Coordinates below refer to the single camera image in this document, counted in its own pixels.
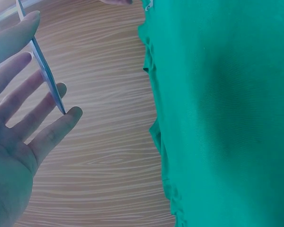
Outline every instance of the wood grain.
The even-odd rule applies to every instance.
[[[42,14],[36,37],[56,82],[68,86],[65,107],[80,106],[84,115],[41,165],[30,204],[15,227],[174,226],[148,132],[156,111],[137,37],[136,27],[144,22],[140,2],[115,7],[44,0],[30,10],[35,8]],[[17,22],[11,17],[0,30]],[[0,100],[37,68],[34,60]],[[9,126],[47,91],[45,85],[38,89]],[[40,129],[60,116],[55,109]]]

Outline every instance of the finger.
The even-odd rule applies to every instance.
[[[60,96],[65,96],[67,90],[66,85],[59,83],[57,84],[57,88]],[[25,141],[34,131],[36,131],[36,129],[55,107],[56,103],[52,94],[49,92],[30,113],[28,113],[18,124],[12,128],[13,131],[20,140]]]
[[[72,108],[66,115],[43,129],[29,143],[28,146],[33,151],[38,166],[40,166],[48,153],[76,126],[82,114],[83,112],[79,107]]]
[[[0,119],[6,124],[17,112],[24,101],[43,83],[41,71],[35,72],[26,79],[16,90],[10,93],[0,104]]]
[[[30,63],[31,60],[32,55],[25,52],[0,67],[0,94],[12,81],[12,79]]]
[[[18,53],[31,41],[40,22],[40,12],[29,13],[14,27],[0,32],[0,63]]]

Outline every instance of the green shirt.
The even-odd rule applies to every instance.
[[[284,0],[153,0],[145,15],[176,226],[284,227]]]

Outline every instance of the green cloth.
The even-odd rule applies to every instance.
[[[284,227],[284,0],[154,0],[145,15],[176,226]]]

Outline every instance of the palm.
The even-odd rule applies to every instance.
[[[26,20],[0,33],[0,63],[21,50],[32,39],[37,20]],[[0,93],[31,61],[30,53],[22,53],[0,67]],[[47,154],[76,125],[82,111],[72,108],[66,115],[47,126],[30,143],[27,138],[54,109],[50,93],[14,127],[7,122],[24,101],[43,83],[40,71],[26,79],[0,103],[0,226],[11,226],[25,210],[33,186],[33,177]],[[57,85],[61,96],[64,84]]]

